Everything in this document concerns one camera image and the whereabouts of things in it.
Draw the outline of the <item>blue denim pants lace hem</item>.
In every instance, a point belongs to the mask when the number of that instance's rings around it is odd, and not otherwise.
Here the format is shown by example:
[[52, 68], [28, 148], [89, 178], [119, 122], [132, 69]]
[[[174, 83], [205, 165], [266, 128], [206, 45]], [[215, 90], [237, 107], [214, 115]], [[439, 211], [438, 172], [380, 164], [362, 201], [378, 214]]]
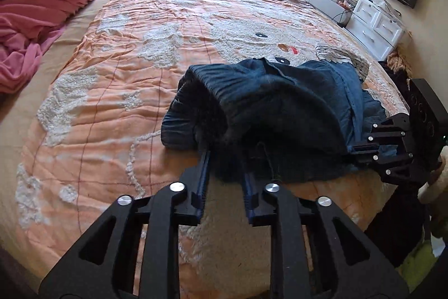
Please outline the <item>blue denim pants lace hem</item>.
[[209, 149], [223, 178], [244, 164], [285, 182], [351, 171], [349, 149], [386, 111], [348, 63], [267, 59], [189, 67], [162, 120], [169, 149]]

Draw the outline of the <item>tan crumpled cloth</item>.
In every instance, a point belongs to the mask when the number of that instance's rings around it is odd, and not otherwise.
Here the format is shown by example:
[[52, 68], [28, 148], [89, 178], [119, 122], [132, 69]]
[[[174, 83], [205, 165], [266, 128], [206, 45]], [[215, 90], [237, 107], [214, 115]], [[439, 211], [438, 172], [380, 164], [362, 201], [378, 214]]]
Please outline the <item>tan crumpled cloth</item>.
[[401, 48], [393, 50], [386, 58], [386, 66], [394, 73], [404, 71], [408, 78], [413, 77], [412, 69]]

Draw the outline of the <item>white drawer cabinet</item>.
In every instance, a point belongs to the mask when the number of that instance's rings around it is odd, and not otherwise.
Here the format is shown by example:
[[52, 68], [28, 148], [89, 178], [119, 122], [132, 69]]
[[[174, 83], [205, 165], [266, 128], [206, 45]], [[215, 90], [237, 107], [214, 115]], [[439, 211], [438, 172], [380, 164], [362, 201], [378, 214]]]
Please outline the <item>white drawer cabinet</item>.
[[411, 41], [401, 20], [371, 0], [358, 0], [346, 29], [377, 61], [385, 61], [399, 45], [406, 48]]

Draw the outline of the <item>long white low cabinet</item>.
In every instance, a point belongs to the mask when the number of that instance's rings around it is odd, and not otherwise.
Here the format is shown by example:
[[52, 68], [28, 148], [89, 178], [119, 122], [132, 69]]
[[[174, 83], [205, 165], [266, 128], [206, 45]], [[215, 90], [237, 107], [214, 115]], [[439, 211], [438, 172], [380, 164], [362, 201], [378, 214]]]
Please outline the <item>long white low cabinet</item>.
[[352, 16], [352, 12], [344, 9], [336, 2], [332, 0], [306, 0], [308, 3], [313, 5], [316, 9], [324, 13], [326, 16], [331, 18], [341, 27], [345, 27]]

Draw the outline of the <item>orange white bedspread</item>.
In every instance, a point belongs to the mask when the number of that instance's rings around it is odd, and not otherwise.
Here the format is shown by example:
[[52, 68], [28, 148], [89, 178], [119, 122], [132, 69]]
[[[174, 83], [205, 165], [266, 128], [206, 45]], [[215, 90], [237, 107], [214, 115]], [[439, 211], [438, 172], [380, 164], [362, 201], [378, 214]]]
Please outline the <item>orange white bedspread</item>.
[[385, 116], [406, 112], [381, 65], [305, 0], [95, 0], [30, 83], [1, 106], [1, 265], [35, 294], [119, 196], [150, 196], [197, 163], [167, 149], [162, 119], [192, 64], [320, 61], [318, 45], [369, 66]]

